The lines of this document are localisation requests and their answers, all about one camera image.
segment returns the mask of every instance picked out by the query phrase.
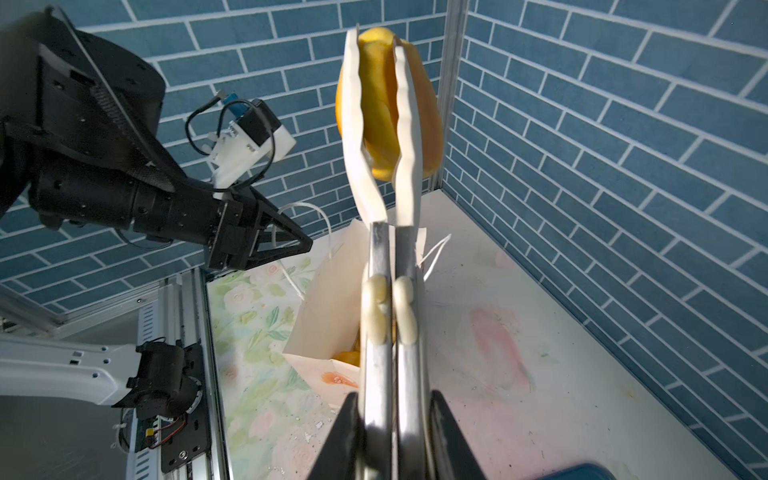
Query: wall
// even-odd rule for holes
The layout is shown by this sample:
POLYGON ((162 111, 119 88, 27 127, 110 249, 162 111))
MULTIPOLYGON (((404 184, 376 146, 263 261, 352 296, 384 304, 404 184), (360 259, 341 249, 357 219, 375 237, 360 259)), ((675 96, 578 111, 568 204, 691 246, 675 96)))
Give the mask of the wall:
MULTIPOLYGON (((48 2, 4 2, 3 22, 48 2)), ((217 89, 260 97, 294 135, 291 155, 257 187, 277 206, 321 206, 334 227, 357 216, 342 160, 334 101, 347 28, 385 25, 419 46, 437 90, 445 0, 62 0, 78 28, 149 61, 166 79, 157 136, 188 175, 211 166, 184 138, 184 119, 217 89)), ((215 130, 217 109, 193 123, 215 130)), ((382 184, 388 204, 394 193, 382 184)), ((325 228, 313 211, 290 212, 307 233, 325 228)), ((143 238, 131 235, 132 240, 143 238)), ((145 252, 99 226, 53 232, 21 198, 0 220, 0 282, 50 310, 70 312, 203 261, 200 246, 145 252)))
POLYGON ((768 478, 767 25, 473 0, 443 184, 741 478, 768 478))

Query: robotic arm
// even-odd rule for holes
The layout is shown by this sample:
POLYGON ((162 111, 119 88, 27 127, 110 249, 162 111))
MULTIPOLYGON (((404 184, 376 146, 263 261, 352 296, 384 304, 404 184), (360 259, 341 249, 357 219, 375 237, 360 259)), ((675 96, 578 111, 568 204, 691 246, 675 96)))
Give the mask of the robotic arm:
POLYGON ((246 270, 309 251, 312 240, 251 187, 258 175, 233 184, 233 164, 239 177, 268 154, 263 176, 295 144, 266 104, 227 103, 224 110, 241 110, 232 108, 231 133, 217 137, 228 141, 212 153, 220 165, 216 187, 189 178, 155 138, 162 77, 61 15, 48 9, 0 32, 0 217, 28 188, 48 228, 67 220, 198 243, 213 270, 246 270), (277 241, 289 246, 264 248, 273 224, 277 241))

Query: white paper bag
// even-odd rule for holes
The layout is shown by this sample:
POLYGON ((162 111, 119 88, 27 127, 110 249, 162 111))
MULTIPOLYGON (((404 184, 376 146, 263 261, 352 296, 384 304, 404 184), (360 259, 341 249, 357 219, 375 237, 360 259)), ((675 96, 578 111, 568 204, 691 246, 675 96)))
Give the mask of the white paper bag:
MULTIPOLYGON (((360 368, 331 357, 352 350, 360 327, 360 280, 369 257, 369 231, 359 220, 340 234, 331 260, 320 264, 296 323, 283 348, 286 361, 332 408, 339 408, 349 392, 359 385, 360 368)), ((426 229, 419 229, 416 259, 424 253, 426 229)), ((390 259, 394 272, 395 227, 389 232, 390 259)), ((316 242, 313 248, 325 248, 316 242)))

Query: blue brick wall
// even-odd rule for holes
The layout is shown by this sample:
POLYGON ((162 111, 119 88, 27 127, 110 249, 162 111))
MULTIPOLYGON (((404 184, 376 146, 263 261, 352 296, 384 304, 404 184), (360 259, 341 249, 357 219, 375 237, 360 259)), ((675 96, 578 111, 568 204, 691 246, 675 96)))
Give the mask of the blue brick wall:
POLYGON ((768 478, 768 2, 471 0, 442 188, 768 478))
MULTIPOLYGON (((48 2, 5 2, 0 23, 42 10, 48 2)), ((257 185, 278 207, 308 201, 334 227, 357 217, 346 179, 334 102, 345 31, 385 25, 413 41, 437 90, 445 24, 440 0, 61 0, 81 29, 140 55, 167 82, 157 136, 188 175, 212 167, 187 144, 184 119, 218 89, 260 97, 280 117, 296 146, 257 185)), ((195 139, 215 130, 218 111, 192 123, 195 139)), ((380 189, 394 201, 390 184, 380 189)), ((317 213, 292 209, 316 237, 317 213)), ((132 240, 144 237, 127 233, 132 240)), ((201 264, 201 247, 177 243, 146 252, 112 230, 39 225, 23 197, 0 220, 0 284, 56 313, 68 313, 201 264)))

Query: floral tablecloth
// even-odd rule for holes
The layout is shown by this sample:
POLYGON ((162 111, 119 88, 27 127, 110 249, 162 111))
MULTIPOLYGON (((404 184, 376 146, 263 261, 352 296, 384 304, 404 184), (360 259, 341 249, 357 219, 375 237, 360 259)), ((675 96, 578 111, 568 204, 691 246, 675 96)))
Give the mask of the floral tablecloth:
MULTIPOLYGON (((285 259, 306 290, 327 253, 285 259)), ((236 480, 305 478, 335 412, 280 354, 301 301, 275 263, 208 284, 214 345, 236 480)))

